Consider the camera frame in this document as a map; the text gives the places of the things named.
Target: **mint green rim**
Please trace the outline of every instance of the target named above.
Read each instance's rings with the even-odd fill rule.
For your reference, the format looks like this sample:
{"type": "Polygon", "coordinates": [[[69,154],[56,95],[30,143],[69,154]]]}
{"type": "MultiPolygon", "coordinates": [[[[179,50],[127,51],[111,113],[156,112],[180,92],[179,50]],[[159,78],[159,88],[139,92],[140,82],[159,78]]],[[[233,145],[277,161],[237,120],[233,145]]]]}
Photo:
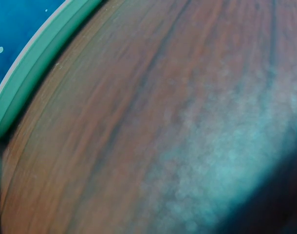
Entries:
{"type": "Polygon", "coordinates": [[[102,0],[66,0],[38,29],[0,85],[0,137],[60,48],[102,0]]]}

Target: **wooden tabletop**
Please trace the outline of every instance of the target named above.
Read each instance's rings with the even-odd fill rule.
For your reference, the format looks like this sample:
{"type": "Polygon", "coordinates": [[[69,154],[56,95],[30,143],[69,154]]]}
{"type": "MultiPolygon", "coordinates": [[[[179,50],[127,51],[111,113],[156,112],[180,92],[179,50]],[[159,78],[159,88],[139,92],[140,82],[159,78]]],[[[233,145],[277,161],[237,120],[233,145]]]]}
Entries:
{"type": "Polygon", "coordinates": [[[295,207],[297,0],[107,1],[2,153],[3,234],[277,233],[295,207]]]}

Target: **green plastic rim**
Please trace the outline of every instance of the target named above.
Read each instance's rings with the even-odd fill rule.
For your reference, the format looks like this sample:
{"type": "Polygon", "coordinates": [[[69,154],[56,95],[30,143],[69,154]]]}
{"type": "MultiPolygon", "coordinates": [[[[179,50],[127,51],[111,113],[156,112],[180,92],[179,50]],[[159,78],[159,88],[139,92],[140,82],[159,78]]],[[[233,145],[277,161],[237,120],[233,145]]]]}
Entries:
{"type": "Polygon", "coordinates": [[[60,48],[102,0],[66,0],[23,48],[0,84],[0,137],[60,48]]]}

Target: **blue background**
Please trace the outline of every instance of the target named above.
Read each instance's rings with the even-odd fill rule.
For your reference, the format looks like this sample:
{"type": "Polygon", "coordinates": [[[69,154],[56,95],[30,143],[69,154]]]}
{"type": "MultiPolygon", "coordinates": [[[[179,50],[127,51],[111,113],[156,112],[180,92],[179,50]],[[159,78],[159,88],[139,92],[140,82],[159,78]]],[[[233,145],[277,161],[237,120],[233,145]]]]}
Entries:
{"type": "Polygon", "coordinates": [[[0,83],[21,50],[64,0],[0,0],[0,83]]]}

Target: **white speck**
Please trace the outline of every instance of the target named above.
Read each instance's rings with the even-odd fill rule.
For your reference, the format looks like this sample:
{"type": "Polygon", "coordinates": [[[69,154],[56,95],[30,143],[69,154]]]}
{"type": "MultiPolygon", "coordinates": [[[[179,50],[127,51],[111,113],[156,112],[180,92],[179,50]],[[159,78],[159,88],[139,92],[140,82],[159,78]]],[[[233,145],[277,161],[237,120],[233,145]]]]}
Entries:
{"type": "Polygon", "coordinates": [[[3,52],[3,47],[1,46],[0,47],[0,54],[3,52]]]}

